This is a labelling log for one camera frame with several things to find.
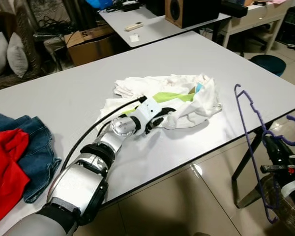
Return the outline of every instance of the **white desk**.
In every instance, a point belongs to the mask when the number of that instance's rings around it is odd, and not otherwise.
[[[265,54],[268,54],[280,30],[286,12],[291,5],[292,0],[287,0],[282,4],[273,4],[269,2],[266,6],[248,6],[248,13],[246,16],[242,18],[233,17],[230,21],[222,23],[219,33],[224,35],[223,47],[227,47],[232,34],[273,22],[271,37],[267,41],[265,50]]]
[[[132,70],[125,68],[131,62]],[[179,130],[155,129],[124,143],[110,169],[108,201],[160,178],[243,135],[234,95],[236,83],[254,99],[265,122],[295,109],[295,86],[194,32],[0,90],[0,113],[18,118],[39,116],[53,133],[55,152],[64,158],[96,121],[115,80],[128,76],[205,73],[215,79],[223,110],[208,122]],[[242,108],[249,131],[260,126],[247,100]],[[96,132],[83,141],[95,139]],[[73,154],[76,157],[82,145]],[[0,221],[0,235],[45,203],[47,190],[34,204],[21,200]]]
[[[217,19],[181,29],[167,21],[165,16],[156,16],[144,6],[138,10],[128,12],[100,12],[100,15],[131,48],[143,46],[145,44],[156,42],[168,37],[173,37],[177,34],[185,33],[211,23],[218,24],[216,27],[217,34],[219,23],[223,20],[231,18],[231,16],[220,13]],[[130,32],[124,30],[126,26],[136,22],[142,22],[144,26]],[[130,35],[133,35],[134,33],[139,35],[140,41],[130,41]]]

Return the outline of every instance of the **teal stool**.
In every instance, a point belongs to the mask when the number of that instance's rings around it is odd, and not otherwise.
[[[282,59],[271,55],[257,55],[250,61],[277,76],[281,76],[286,68],[286,63]]]

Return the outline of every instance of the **denim fabric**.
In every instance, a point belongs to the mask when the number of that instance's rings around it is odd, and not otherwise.
[[[29,134],[29,145],[18,165],[30,178],[23,193],[24,201],[33,203],[52,180],[61,159],[55,158],[51,148],[51,133],[38,117],[12,119],[0,114],[0,131],[15,128],[21,128]]]

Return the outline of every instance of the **red cloth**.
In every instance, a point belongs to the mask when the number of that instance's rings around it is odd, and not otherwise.
[[[16,163],[29,144],[21,129],[0,132],[0,220],[22,197],[29,178]]]

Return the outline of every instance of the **plastic hanger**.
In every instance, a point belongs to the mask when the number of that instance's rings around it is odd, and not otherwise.
[[[267,130],[266,129],[266,125],[264,124],[264,122],[262,120],[262,117],[260,115],[260,112],[254,107],[254,105],[253,105],[254,102],[251,99],[251,97],[249,96],[249,94],[245,90],[242,90],[240,93],[237,93],[237,88],[238,87],[241,87],[241,85],[240,84],[236,84],[235,85],[235,88],[234,88],[235,96],[236,96],[236,101],[237,101],[238,110],[239,110],[239,113],[240,113],[241,122],[242,122],[242,125],[243,125],[243,128],[244,128],[244,131],[245,131],[245,136],[246,136],[246,140],[247,140],[247,143],[248,143],[248,147],[249,147],[249,152],[250,152],[250,155],[251,155],[252,163],[254,165],[255,174],[256,174],[256,177],[257,177],[257,181],[258,181],[258,186],[259,186],[260,193],[261,193],[261,196],[262,196],[262,201],[263,201],[263,204],[264,204],[264,207],[265,207],[265,214],[266,214],[266,217],[267,217],[268,221],[271,224],[274,224],[278,219],[277,219],[277,217],[271,219],[270,218],[270,215],[269,215],[269,212],[268,212],[268,209],[277,209],[279,207],[279,204],[278,204],[278,199],[279,199],[278,194],[279,193],[277,191],[278,184],[276,182],[274,183],[274,188],[276,189],[276,193],[277,193],[277,196],[276,196],[276,199],[277,199],[276,206],[271,206],[271,205],[269,205],[269,204],[266,203],[266,198],[265,198],[264,191],[263,191],[263,188],[262,188],[262,184],[260,182],[260,177],[259,177],[259,174],[258,174],[257,164],[256,164],[256,161],[255,161],[255,157],[254,157],[252,148],[251,148],[251,144],[250,144],[249,137],[248,137],[248,132],[247,132],[247,129],[246,129],[245,121],[244,121],[244,118],[243,118],[243,115],[242,115],[242,111],[241,111],[241,108],[240,108],[240,104],[239,104],[239,99],[238,98],[244,94],[244,95],[246,95],[246,97],[250,101],[250,106],[251,106],[252,110],[257,114],[257,116],[258,116],[258,118],[260,120],[260,123],[261,123],[261,127],[262,127],[262,130],[263,130],[262,142],[263,142],[264,146],[266,146],[266,144],[264,142],[264,136],[266,134],[272,135],[275,139],[282,139],[286,144],[288,144],[290,146],[295,146],[295,141],[294,142],[293,141],[289,141],[283,135],[276,136],[272,131]],[[295,117],[292,117],[290,115],[287,115],[286,117],[289,120],[295,121]]]

